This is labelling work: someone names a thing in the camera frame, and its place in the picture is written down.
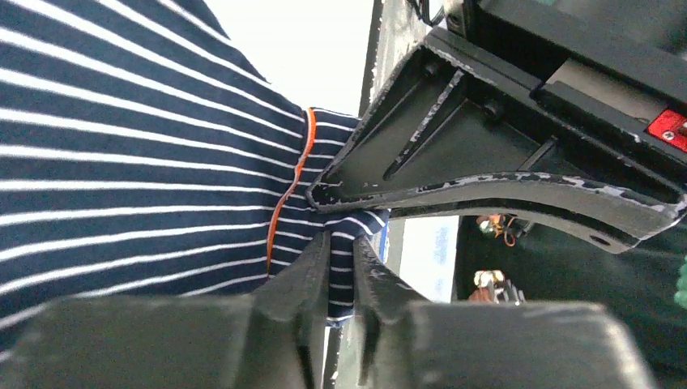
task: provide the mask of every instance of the black cable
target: black cable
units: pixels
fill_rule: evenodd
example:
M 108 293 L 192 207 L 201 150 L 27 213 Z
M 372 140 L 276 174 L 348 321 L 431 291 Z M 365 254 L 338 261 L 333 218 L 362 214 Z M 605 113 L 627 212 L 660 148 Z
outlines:
M 408 0 L 408 4 L 415 11 L 417 18 L 423 23 L 434 27 L 444 19 L 444 7 L 434 17 L 429 16 L 429 0 Z

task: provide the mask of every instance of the striped fabric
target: striped fabric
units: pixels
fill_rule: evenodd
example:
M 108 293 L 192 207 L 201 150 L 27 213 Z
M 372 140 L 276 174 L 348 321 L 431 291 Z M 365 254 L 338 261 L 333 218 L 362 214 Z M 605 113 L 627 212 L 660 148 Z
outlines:
M 201 0 L 0 0 L 0 361 L 51 299 L 246 293 L 323 229 L 345 319 L 387 214 L 304 194 L 356 124 L 281 96 Z

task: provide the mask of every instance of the green object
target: green object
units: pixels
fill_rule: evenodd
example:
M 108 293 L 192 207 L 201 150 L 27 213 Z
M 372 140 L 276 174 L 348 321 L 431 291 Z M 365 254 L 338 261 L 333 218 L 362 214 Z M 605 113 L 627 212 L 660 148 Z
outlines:
M 687 309 L 687 263 L 680 268 L 681 278 L 677 281 L 677 293 L 675 293 L 675 303 Z

